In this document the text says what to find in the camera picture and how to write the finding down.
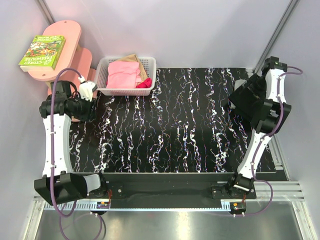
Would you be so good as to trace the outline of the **white plastic laundry basket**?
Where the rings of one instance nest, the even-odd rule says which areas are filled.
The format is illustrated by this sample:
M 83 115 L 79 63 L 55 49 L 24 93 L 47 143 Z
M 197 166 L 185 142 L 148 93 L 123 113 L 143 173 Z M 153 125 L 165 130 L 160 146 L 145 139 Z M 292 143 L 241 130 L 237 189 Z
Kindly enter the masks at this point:
M 140 62 L 103 57 L 97 66 L 94 82 L 106 96 L 148 96 L 155 87 L 156 59 L 138 57 Z

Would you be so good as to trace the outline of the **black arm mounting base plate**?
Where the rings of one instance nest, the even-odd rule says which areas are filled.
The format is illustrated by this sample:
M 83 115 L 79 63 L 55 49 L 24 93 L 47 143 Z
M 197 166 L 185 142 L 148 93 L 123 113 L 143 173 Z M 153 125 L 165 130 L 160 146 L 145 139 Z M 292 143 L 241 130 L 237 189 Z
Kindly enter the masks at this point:
M 111 189 L 111 209 L 125 211 L 204 210 L 221 200 L 245 199 L 231 188 L 232 173 L 103 173 Z

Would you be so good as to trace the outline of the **pink tiered wooden shelf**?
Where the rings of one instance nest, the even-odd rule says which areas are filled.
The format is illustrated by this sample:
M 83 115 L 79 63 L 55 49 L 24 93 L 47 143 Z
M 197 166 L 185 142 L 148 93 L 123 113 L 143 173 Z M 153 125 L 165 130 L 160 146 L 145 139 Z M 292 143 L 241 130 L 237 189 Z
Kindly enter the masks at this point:
M 29 71 L 29 75 L 41 82 L 45 82 L 51 94 L 51 82 L 56 79 L 58 73 L 65 68 L 73 68 L 81 73 L 86 79 L 93 79 L 90 74 L 95 72 L 90 67 L 92 63 L 92 53 L 87 48 L 79 46 L 81 36 L 81 26 L 73 20 L 61 20 L 48 26 L 44 32 L 44 36 L 64 36 L 65 44 L 60 54 L 55 70 L 33 70 Z

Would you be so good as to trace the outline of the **beige garment in basket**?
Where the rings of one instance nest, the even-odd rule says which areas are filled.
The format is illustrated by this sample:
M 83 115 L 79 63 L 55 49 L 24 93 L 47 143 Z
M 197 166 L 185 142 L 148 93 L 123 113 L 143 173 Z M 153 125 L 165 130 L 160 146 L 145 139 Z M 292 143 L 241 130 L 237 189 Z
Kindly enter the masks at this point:
M 139 82 L 141 83 L 148 78 L 147 72 L 146 72 L 142 62 L 140 61 L 140 59 L 138 58 L 138 56 L 136 54 L 130 54 L 130 55 L 124 56 L 124 57 L 120 58 L 118 61 L 137 62 L 138 68 L 140 70 L 139 77 L 141 78 L 141 80 L 139 80 Z

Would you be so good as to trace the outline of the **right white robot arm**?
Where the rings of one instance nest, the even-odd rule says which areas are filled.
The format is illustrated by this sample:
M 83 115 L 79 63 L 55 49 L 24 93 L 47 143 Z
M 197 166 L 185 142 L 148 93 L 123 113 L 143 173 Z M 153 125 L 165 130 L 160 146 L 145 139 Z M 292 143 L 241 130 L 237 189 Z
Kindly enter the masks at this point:
M 226 187 L 232 198 L 242 198 L 253 189 L 264 150 L 291 112 L 284 91 L 287 71 L 287 64 L 271 56 L 264 61 L 261 75 L 255 73 L 248 80 L 236 80 L 228 97 L 235 114 L 249 121 L 252 128 L 244 158 Z

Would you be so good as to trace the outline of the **black daisy print t-shirt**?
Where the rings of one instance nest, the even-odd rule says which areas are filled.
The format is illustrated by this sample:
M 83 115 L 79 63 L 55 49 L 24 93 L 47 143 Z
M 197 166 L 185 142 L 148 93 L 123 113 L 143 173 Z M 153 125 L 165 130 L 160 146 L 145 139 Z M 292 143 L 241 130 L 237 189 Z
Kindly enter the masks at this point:
M 250 90 L 250 78 L 246 80 L 246 84 L 243 87 L 241 93 L 240 102 L 235 108 L 235 112 L 241 115 L 244 119 L 252 121 L 254 114 L 259 109 L 259 104 L 265 99 L 265 97 L 256 97 Z M 232 103 L 233 92 L 229 95 L 228 99 Z

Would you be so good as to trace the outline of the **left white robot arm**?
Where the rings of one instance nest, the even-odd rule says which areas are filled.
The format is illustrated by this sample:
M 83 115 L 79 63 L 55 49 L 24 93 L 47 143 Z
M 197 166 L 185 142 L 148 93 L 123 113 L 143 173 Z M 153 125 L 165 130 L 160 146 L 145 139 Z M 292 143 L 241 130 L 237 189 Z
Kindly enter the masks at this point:
M 34 181 L 35 191 L 51 206 L 86 198 L 93 194 L 103 198 L 108 186 L 99 173 L 74 173 L 70 160 L 70 127 L 72 118 L 81 122 L 94 118 L 93 93 L 97 85 L 82 82 L 76 91 L 70 81 L 52 83 L 54 90 L 39 107 L 46 134 L 45 165 L 42 178 Z

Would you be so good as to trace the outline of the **pink t-shirt in basket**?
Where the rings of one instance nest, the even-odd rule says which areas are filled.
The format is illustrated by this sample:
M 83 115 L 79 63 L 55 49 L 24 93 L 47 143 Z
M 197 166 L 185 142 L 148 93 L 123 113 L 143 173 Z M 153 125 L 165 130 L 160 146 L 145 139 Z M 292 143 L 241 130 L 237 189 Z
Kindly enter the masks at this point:
M 107 70 L 107 89 L 134 89 L 141 80 L 138 62 L 114 61 Z

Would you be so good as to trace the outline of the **folded grey t-shirt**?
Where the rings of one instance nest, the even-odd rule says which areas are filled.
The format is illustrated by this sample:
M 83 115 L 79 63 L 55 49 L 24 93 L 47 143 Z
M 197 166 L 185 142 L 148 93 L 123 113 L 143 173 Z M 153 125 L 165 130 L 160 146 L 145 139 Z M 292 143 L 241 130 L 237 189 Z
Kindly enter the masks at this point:
M 244 79 L 239 79 L 235 81 L 234 84 L 234 91 L 232 93 L 233 100 L 232 100 L 232 107 L 235 109 L 238 106 L 238 103 L 241 101 L 241 93 L 244 90 L 244 86 L 247 83 Z

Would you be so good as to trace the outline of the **green storey treehouse book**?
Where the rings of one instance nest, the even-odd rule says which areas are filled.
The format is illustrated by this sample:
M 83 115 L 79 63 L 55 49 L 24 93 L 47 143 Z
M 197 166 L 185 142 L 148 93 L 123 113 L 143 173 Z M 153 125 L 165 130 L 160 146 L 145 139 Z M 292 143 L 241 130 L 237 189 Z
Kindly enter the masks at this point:
M 23 72 L 54 71 L 66 39 L 62 35 L 36 35 L 19 62 Z

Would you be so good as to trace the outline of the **magenta garment in basket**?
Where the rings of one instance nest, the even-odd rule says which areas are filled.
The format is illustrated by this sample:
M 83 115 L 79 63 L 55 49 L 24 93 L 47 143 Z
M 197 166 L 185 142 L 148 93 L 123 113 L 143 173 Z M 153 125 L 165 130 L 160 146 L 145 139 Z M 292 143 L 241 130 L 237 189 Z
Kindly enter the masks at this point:
M 153 80 L 151 78 L 146 78 L 143 82 L 139 83 L 136 88 L 137 89 L 147 89 L 152 86 Z

